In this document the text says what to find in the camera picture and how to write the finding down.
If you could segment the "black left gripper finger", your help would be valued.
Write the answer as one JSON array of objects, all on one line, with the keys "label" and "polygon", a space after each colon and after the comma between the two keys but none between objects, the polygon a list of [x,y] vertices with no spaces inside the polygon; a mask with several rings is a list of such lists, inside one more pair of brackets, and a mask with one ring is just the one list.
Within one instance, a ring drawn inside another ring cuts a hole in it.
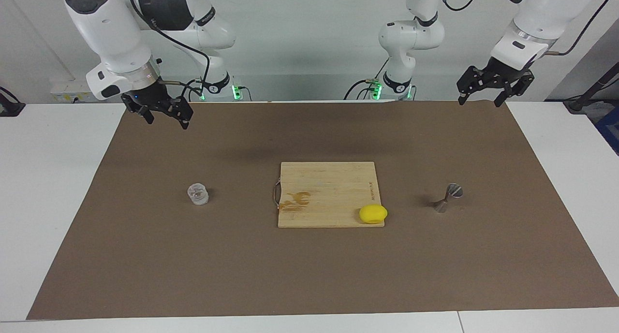
[{"label": "black left gripper finger", "polygon": [[469,66],[457,81],[458,104],[464,105],[473,93],[485,90],[489,81],[488,78],[486,70]]},{"label": "black left gripper finger", "polygon": [[499,79],[499,85],[502,87],[502,92],[495,98],[494,105],[500,107],[508,98],[523,95],[532,84],[533,80],[533,73],[524,73],[523,76],[515,81],[515,84],[510,83],[507,78],[501,77]]}]

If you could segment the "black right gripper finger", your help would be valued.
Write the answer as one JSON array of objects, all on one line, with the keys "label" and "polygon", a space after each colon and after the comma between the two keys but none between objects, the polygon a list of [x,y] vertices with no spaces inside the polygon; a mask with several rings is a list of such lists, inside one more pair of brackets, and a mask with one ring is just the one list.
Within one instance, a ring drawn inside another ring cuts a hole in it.
[{"label": "black right gripper finger", "polygon": [[147,106],[139,105],[133,101],[125,101],[125,106],[131,114],[142,117],[148,124],[152,124],[154,117],[151,110]]},{"label": "black right gripper finger", "polygon": [[180,126],[187,130],[190,125],[190,120],[192,119],[192,115],[194,111],[192,107],[188,103],[187,99],[184,97],[170,98],[167,101],[167,105],[164,106],[164,113],[168,115],[168,117],[172,117],[179,122]]}]

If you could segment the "small clear glass cup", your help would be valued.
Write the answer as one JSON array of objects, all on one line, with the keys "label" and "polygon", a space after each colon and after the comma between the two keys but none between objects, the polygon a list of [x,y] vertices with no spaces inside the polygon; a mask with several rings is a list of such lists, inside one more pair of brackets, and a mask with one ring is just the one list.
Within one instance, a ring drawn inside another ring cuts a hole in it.
[{"label": "small clear glass cup", "polygon": [[187,194],[193,204],[201,206],[209,201],[207,188],[201,183],[194,183],[187,189]]}]

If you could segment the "steel jigger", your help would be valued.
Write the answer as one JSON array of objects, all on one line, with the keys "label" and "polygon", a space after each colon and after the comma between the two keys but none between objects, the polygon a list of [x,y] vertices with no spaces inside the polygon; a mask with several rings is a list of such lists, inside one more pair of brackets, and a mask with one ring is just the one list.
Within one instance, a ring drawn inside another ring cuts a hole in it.
[{"label": "steel jigger", "polygon": [[450,183],[447,188],[445,195],[439,201],[435,201],[432,203],[432,207],[437,213],[444,213],[447,210],[447,206],[449,204],[450,199],[458,199],[463,195],[463,188],[461,185],[456,183]]}]

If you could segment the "black stand leg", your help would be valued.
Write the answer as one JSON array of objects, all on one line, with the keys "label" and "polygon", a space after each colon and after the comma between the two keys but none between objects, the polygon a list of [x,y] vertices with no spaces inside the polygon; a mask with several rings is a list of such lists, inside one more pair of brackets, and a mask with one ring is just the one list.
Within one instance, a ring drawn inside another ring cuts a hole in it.
[{"label": "black stand leg", "polygon": [[571,114],[581,114],[582,108],[589,106],[594,102],[591,100],[595,94],[610,86],[613,86],[617,82],[619,82],[619,61],[617,61],[608,71],[606,71],[606,73],[604,73],[602,77],[595,82],[595,84],[589,87],[588,90],[581,95],[564,100],[563,104]]}]

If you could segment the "white power strip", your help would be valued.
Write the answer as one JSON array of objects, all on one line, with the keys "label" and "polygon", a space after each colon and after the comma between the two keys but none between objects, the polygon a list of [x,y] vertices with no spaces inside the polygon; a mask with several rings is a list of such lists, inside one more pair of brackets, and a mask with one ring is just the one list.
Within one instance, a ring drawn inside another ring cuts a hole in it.
[{"label": "white power strip", "polygon": [[55,82],[49,94],[55,102],[70,104],[103,102],[94,96],[86,81],[80,80]]}]

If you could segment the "blue crate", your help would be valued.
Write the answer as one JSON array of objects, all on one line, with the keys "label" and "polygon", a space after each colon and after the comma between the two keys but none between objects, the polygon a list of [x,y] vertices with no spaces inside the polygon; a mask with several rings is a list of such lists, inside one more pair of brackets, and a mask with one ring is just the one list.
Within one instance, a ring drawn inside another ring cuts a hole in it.
[{"label": "blue crate", "polygon": [[594,124],[597,131],[619,156],[619,107],[613,108]]}]

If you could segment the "black clamp base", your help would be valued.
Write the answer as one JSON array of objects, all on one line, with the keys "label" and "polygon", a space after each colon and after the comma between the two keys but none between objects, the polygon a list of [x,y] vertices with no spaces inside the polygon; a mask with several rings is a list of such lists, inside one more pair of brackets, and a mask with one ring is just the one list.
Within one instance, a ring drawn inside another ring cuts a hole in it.
[{"label": "black clamp base", "polygon": [[0,86],[0,117],[16,117],[25,106],[11,91]]}]

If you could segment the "brown table mat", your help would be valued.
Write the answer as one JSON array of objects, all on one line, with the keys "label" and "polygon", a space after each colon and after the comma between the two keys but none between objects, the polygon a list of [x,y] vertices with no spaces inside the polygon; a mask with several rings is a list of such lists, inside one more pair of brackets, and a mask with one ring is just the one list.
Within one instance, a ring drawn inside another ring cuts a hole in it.
[{"label": "brown table mat", "polygon": [[[28,319],[619,306],[507,106],[192,108],[188,130],[122,116]],[[373,161],[385,226],[278,228],[290,161]]]}]

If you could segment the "yellow lemon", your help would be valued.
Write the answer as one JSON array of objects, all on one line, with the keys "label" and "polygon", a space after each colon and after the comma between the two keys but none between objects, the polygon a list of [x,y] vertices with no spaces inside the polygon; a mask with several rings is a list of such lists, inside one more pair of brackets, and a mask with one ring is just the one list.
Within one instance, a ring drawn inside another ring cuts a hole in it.
[{"label": "yellow lemon", "polygon": [[369,204],[360,208],[358,216],[364,224],[379,225],[384,223],[388,211],[380,204]]}]

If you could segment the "wooden cutting board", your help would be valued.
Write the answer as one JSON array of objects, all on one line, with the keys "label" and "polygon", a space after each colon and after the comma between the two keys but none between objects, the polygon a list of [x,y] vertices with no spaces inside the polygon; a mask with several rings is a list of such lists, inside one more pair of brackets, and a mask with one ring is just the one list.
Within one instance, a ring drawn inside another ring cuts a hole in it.
[{"label": "wooden cutting board", "polygon": [[383,217],[367,223],[362,209],[382,205],[373,161],[281,162],[274,187],[278,228],[382,228]]}]

